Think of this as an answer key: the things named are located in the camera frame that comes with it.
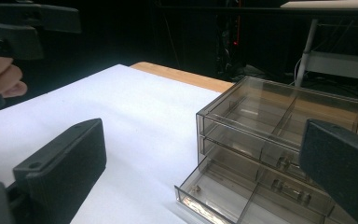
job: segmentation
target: human hand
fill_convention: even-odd
[[[21,81],[22,71],[12,62],[11,58],[0,57],[0,94],[5,98],[21,96],[28,89]]]

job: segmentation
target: white table surface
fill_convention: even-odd
[[[118,64],[3,109],[0,181],[70,126],[101,118],[106,169],[72,223],[198,223],[174,185],[198,164],[196,113],[219,94]]]

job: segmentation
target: wooden table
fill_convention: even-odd
[[[185,82],[187,84],[202,87],[211,91],[223,92],[233,85],[233,83],[230,82],[211,77],[204,77],[154,63],[140,62],[133,64],[131,68],[135,68],[137,70],[141,70],[160,77],[167,77],[176,81]]]

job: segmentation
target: clear plastic drawer organizer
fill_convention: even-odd
[[[197,113],[177,200],[212,223],[356,223],[299,168],[307,119],[358,133],[358,101],[246,77]]]

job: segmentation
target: transparent storage box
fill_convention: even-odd
[[[211,223],[356,223],[299,168],[307,119],[358,133],[358,101],[246,77],[197,113],[177,200]]]

